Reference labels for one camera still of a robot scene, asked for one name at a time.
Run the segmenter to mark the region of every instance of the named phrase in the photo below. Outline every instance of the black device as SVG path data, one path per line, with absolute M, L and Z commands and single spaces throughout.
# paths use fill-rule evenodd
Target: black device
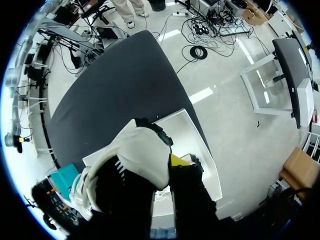
M 233 2 L 234 4 L 240 6 L 243 9 L 246 9 L 248 4 L 244 1 L 244 0 L 232 0 L 231 2 Z
M 118 36 L 110 27 L 97 27 L 96 29 L 102 39 L 118 39 Z
M 31 194 L 37 207 L 44 212 L 43 220 L 50 229 L 55 230 L 56 228 L 50 219 L 55 220 L 70 233 L 83 220 L 75 210 L 66 207 L 48 179 L 44 179 L 33 186 Z

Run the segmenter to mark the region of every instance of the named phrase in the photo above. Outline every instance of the desk leg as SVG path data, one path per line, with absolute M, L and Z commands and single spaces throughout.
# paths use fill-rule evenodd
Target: desk leg
M 257 69 L 260 66 L 265 65 L 266 63 L 269 63 L 273 61 L 275 56 L 273 54 L 269 54 L 268 56 L 265 56 L 264 58 L 260 59 L 259 61 L 255 62 L 251 66 L 247 67 L 243 71 L 241 71 L 239 74 L 243 79 L 243 82 L 246 86 L 246 89 L 248 90 L 249 97 L 252 102 L 253 111 L 256 114 L 268 114 L 268 115 L 286 115 L 290 116 L 292 113 L 292 109 L 276 109 L 276 108 L 260 108 L 258 105 L 258 101 L 254 92 L 254 89 L 250 83 L 250 80 L 248 78 L 247 73 L 251 72 L 252 70 Z
M 275 55 L 273 55 L 272 53 L 269 54 L 268 56 L 265 56 L 264 58 L 260 59 L 259 61 L 255 62 L 254 64 L 252 64 L 251 66 L 247 67 L 246 69 L 244 69 L 242 72 L 243 73 L 248 73 L 251 72 L 254 69 L 257 69 L 258 67 L 261 67 L 271 61 L 273 61 L 275 58 Z
M 254 109 L 255 114 L 268 114 L 268 115 L 282 115 L 291 116 L 292 109 L 277 109 L 277 108 L 258 108 Z

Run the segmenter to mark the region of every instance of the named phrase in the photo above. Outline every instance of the white sneaker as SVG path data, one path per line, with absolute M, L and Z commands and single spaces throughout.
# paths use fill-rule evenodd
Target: white sneaker
M 144 12 L 144 13 L 138 14 L 138 15 L 141 16 L 141 17 L 144 17 L 144 18 L 149 17 L 149 13 L 147 13 L 147 12 Z
M 126 25 L 129 29 L 133 29 L 136 26 L 134 21 L 130 21 Z

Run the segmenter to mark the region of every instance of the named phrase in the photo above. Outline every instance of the black panel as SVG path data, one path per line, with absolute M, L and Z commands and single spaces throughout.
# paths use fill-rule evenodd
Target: black panel
M 48 136 L 60 166 L 74 163 L 82 171 L 82 158 L 110 144 L 131 119 L 154 122 L 180 109 L 207 144 L 166 55 L 142 31 L 109 48 L 75 81 L 47 126 Z

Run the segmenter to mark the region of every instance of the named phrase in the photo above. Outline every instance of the white cable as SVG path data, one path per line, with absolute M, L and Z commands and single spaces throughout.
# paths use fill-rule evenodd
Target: white cable
M 31 109 L 32 107 L 34 107 L 34 106 L 36 106 L 36 105 L 38 105 L 38 104 L 40 104 L 40 103 L 47 103 L 47 102 L 48 102 L 47 100 L 38 101 L 38 102 L 36 102 L 35 104 L 32 104 L 31 106 L 29 106 L 29 109 Z
M 28 99 L 29 100 L 48 100 L 47 97 L 33 97 L 33 96 L 30 96 Z

